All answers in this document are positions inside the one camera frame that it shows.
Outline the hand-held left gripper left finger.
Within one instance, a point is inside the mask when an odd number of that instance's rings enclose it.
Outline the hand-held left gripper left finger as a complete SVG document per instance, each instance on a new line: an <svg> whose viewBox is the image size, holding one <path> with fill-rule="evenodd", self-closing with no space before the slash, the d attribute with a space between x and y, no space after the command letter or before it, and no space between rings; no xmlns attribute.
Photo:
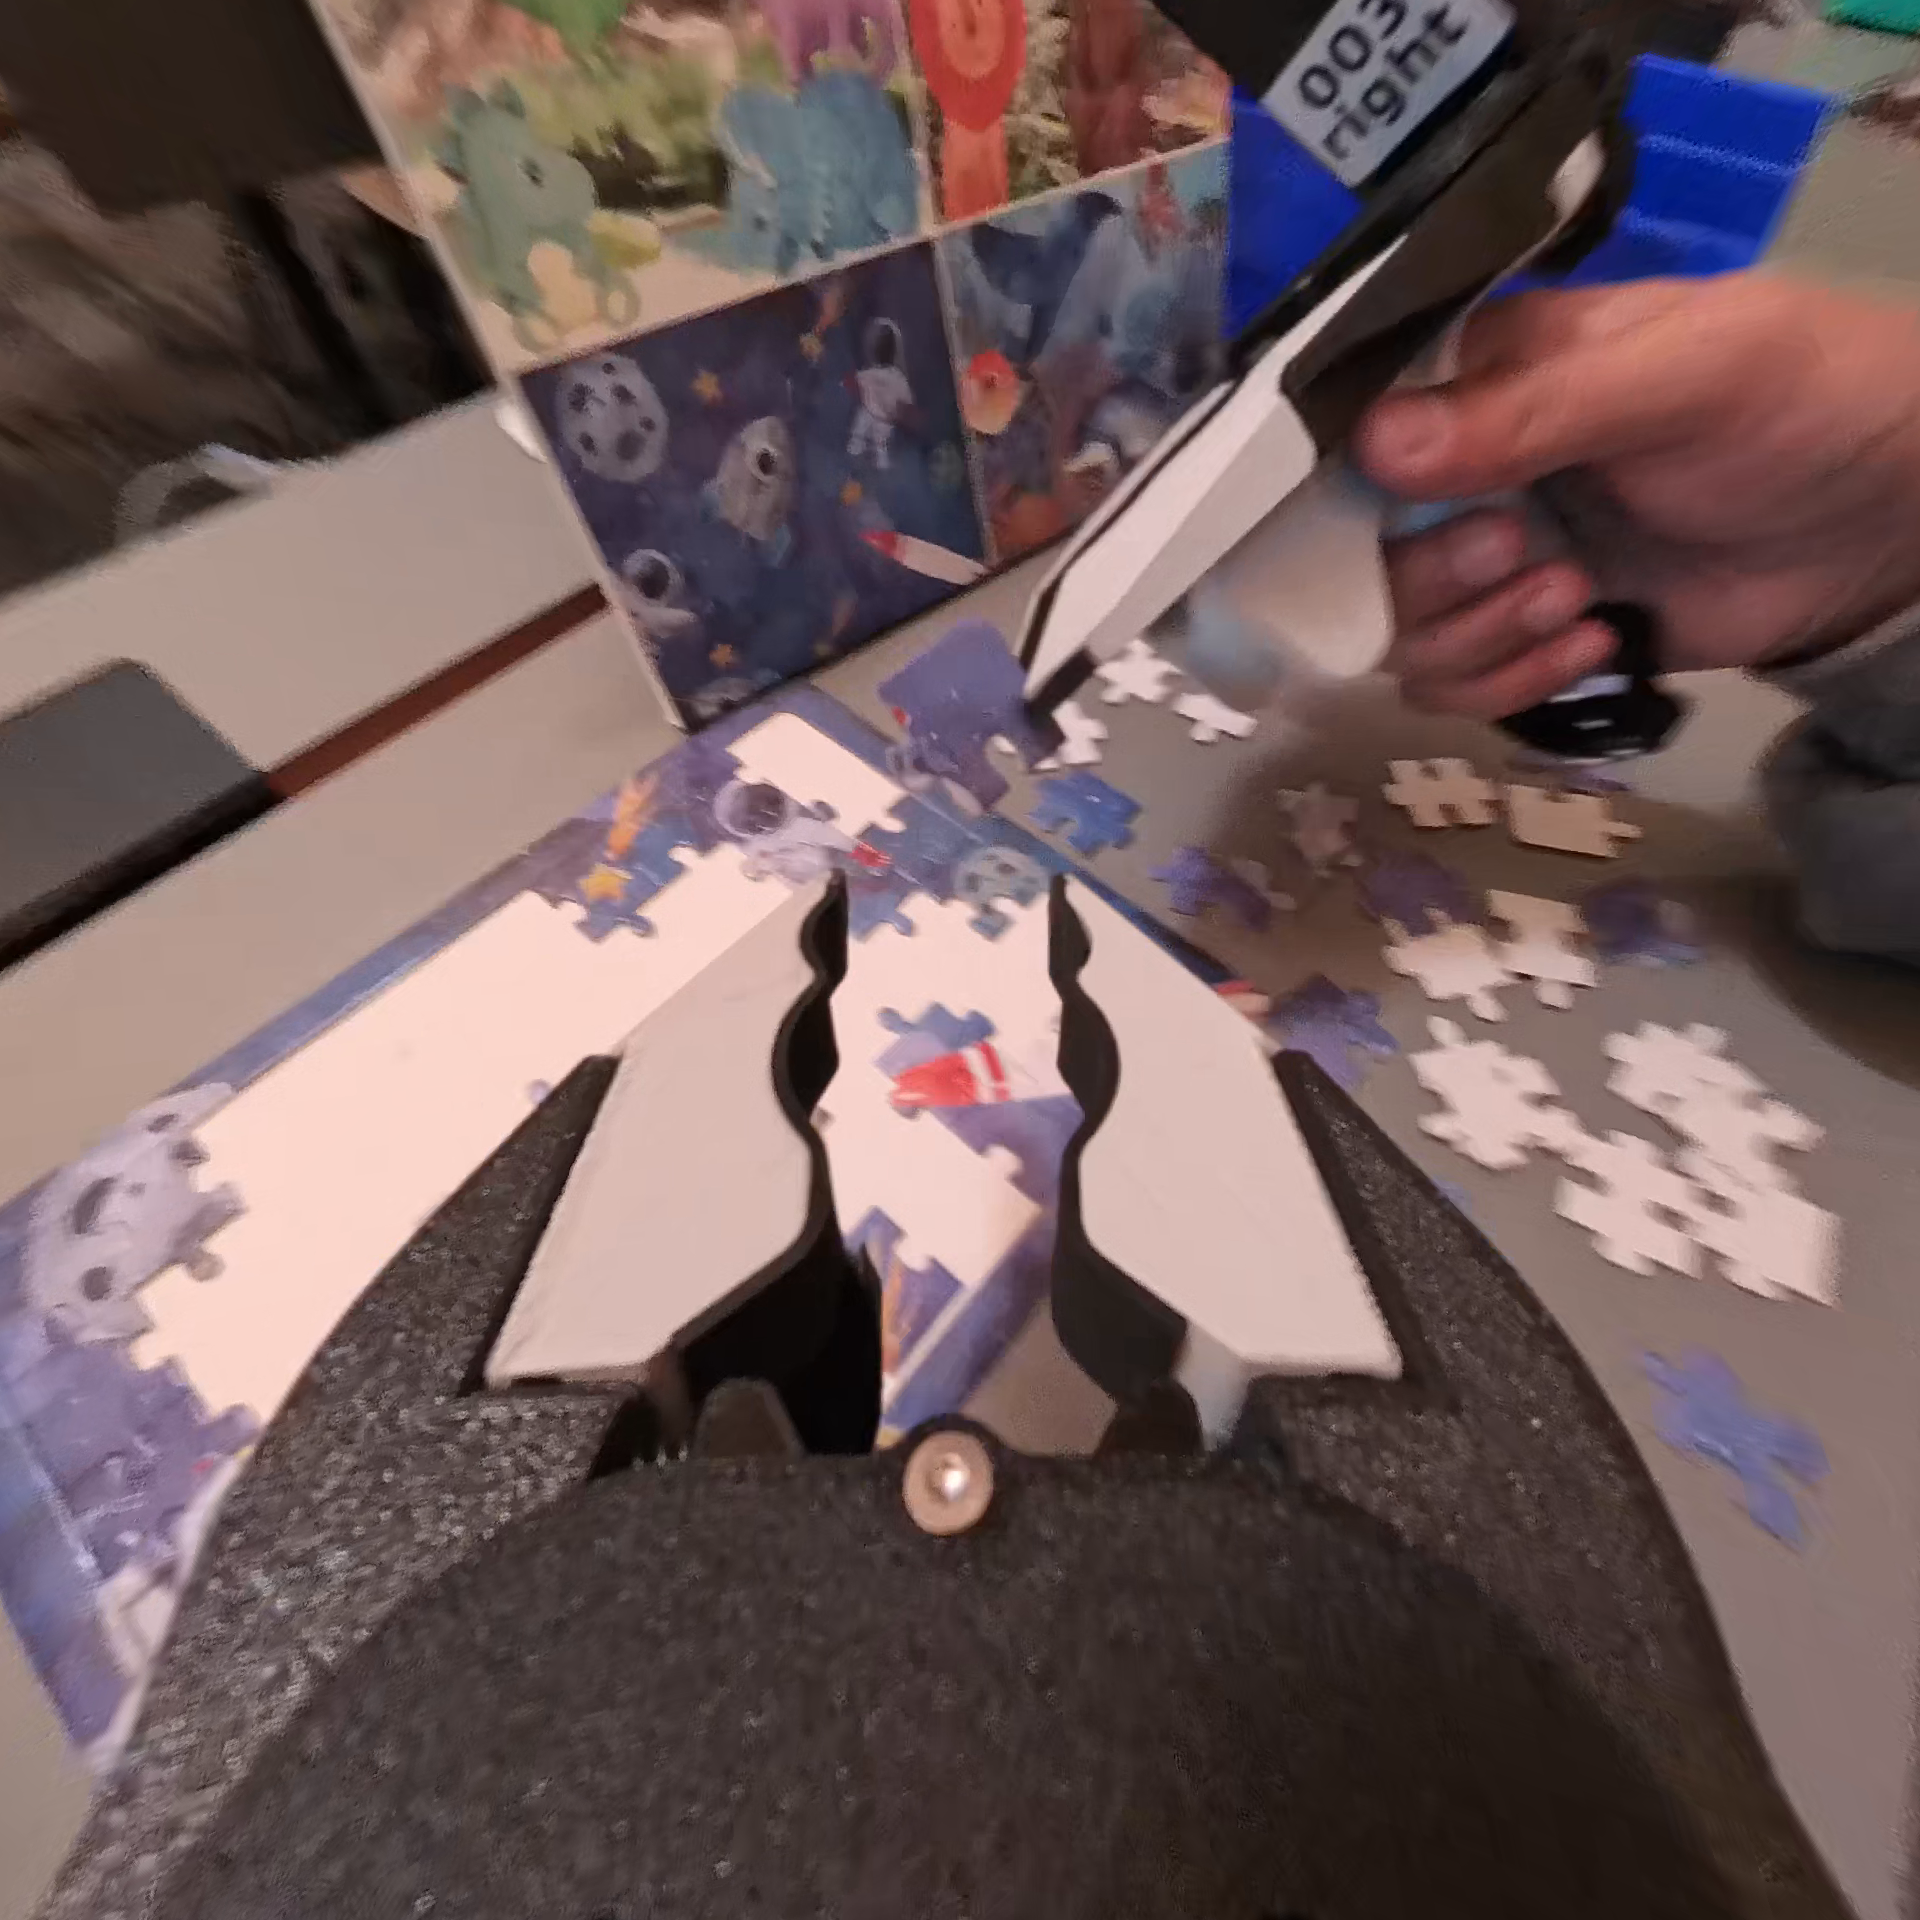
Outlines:
<svg viewBox="0 0 1920 1920"><path fill-rule="evenodd" d="M524 1268L484 1380L786 1380L853 1288L825 1141L848 887L747 929L626 1037Z"/></svg>

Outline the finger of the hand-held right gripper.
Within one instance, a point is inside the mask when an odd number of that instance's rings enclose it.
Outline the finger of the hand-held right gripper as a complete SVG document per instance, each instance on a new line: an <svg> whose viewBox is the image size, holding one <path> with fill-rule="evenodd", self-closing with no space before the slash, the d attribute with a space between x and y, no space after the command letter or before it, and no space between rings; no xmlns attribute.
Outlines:
<svg viewBox="0 0 1920 1920"><path fill-rule="evenodd" d="M1320 448L1278 383L1195 405L1078 529L1020 632L1024 705L1069 699L1312 479Z"/></svg>
<svg viewBox="0 0 1920 1920"><path fill-rule="evenodd" d="M1507 275L1562 242L1603 184L1605 135L1438 135L1370 194L1355 226L1258 316L1227 376L1195 403L1237 383L1278 383L1312 432L1312 479L1258 529L1302 508L1366 408Z"/></svg>

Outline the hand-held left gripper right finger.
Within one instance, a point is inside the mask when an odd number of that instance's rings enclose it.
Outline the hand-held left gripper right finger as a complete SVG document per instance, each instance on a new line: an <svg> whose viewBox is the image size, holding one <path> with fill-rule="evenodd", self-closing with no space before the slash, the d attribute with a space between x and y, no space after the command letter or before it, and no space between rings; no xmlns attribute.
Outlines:
<svg viewBox="0 0 1920 1920"><path fill-rule="evenodd" d="M1258 1026L1081 881L1048 897L1078 1108L1050 1312L1120 1409L1184 1393L1227 1443L1261 1380L1396 1384L1404 1352Z"/></svg>

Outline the joined satellite puzzle pieces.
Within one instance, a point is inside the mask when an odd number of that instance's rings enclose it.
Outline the joined satellite puzzle pieces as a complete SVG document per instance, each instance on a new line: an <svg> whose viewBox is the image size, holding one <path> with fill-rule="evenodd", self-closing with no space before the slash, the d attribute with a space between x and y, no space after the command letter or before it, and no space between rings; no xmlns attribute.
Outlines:
<svg viewBox="0 0 1920 1920"><path fill-rule="evenodd" d="M992 743L1012 747L1026 769L1061 741L1024 705L1024 673L1001 632L968 618L878 687L904 739L888 749L889 775L914 799L941 801L979 819L995 812L1011 783Z"/></svg>

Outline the space puzzle board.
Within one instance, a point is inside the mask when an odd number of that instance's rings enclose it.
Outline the space puzzle board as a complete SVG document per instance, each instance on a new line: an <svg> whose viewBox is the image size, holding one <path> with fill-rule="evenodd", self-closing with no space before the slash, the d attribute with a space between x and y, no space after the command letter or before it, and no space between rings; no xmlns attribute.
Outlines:
<svg viewBox="0 0 1920 1920"><path fill-rule="evenodd" d="M1142 816L1106 725L1068 729L971 819L819 691L738 714L5 1205L5 1610L91 1778L322 1337L563 1076L829 866L851 968L819 1125L883 1288L881 1435L974 1397L1036 1309L1072 1121L1048 884Z"/></svg>

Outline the person's right forearm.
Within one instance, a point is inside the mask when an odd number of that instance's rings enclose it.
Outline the person's right forearm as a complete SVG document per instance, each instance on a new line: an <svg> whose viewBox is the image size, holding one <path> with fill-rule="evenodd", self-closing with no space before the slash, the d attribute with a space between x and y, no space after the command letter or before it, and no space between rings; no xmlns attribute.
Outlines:
<svg viewBox="0 0 1920 1920"><path fill-rule="evenodd" d="M1760 771L1813 946L1918 968L1918 609L1763 667L1802 703Z"/></svg>

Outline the adjoining grey desk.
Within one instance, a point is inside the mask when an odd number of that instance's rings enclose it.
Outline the adjoining grey desk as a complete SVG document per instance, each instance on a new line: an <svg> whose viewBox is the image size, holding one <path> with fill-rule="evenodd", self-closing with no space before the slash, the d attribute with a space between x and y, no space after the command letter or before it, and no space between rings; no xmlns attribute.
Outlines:
<svg viewBox="0 0 1920 1920"><path fill-rule="evenodd" d="M3 709L133 660L269 765L595 588L489 392L9 597Z"/></svg>

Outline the person's right hand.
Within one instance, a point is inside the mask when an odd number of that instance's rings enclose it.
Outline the person's right hand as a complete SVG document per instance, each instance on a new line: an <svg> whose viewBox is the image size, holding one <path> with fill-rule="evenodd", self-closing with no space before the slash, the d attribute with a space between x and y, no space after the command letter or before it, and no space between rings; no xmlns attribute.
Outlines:
<svg viewBox="0 0 1920 1920"><path fill-rule="evenodd" d="M1916 604L1916 305L1763 273L1525 296L1354 458L1480 501L1387 552L1382 667L1420 711L1494 723L1596 675L1600 604L1650 612L1674 673L1821 657Z"/></svg>

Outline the blue plastic bin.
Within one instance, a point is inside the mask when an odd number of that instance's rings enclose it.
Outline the blue plastic bin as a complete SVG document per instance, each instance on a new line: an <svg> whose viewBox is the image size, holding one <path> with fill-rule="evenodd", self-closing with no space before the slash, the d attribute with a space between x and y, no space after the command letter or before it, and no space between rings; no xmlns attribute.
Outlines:
<svg viewBox="0 0 1920 1920"><path fill-rule="evenodd" d="M1501 296L1753 267L1830 114L1828 93L1643 56L1624 109L1634 176L1611 231L1572 269L1517 275ZM1355 226L1361 203L1237 87L1227 213L1222 323L1235 336Z"/></svg>

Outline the pile of loose puzzle pieces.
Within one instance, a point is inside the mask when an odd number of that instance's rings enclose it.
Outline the pile of loose puzzle pieces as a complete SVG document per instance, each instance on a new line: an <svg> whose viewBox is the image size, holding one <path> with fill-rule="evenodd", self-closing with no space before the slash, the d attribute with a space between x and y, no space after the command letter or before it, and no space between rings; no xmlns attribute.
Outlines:
<svg viewBox="0 0 1920 1920"><path fill-rule="evenodd" d="M1382 964L1424 999L1429 1042L1404 1058L1429 1100L1414 1117L1427 1139L1489 1173L1558 1162L1552 1212L1624 1273L1716 1273L1764 1304L1836 1307L1840 1224L1784 1163L1818 1148L1821 1130L1742 1068L1720 1029L1642 1023L1597 1042L1609 1096L1658 1121L1664 1143L1594 1132L1549 1068L1498 1035L1505 992L1558 1018L1596 994L1611 931L1674 936L1643 883L1611 881L1580 904L1474 889L1430 857L1363 843L1348 795L1312 785L1280 802L1299 816L1301 859L1325 881L1352 879ZM1280 1013L1249 1019L1293 1105L1289 1089L1320 1058L1272 1044Z"/></svg>

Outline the printed puzzle box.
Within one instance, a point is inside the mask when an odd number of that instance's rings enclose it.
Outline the printed puzzle box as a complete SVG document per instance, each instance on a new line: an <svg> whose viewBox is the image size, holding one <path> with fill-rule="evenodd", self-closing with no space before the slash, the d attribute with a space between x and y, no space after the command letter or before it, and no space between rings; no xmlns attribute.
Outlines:
<svg viewBox="0 0 1920 1920"><path fill-rule="evenodd" d="M1221 370L1227 76L1141 3L324 3L700 729L1068 537Z"/></svg>

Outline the black rounded panel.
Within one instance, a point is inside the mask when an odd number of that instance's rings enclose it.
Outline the black rounded panel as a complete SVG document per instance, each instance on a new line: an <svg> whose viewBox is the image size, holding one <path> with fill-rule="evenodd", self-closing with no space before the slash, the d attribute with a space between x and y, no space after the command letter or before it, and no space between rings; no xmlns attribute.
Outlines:
<svg viewBox="0 0 1920 1920"><path fill-rule="evenodd" d="M118 658L3 720L3 964L273 812L273 783L144 663Z"/></svg>

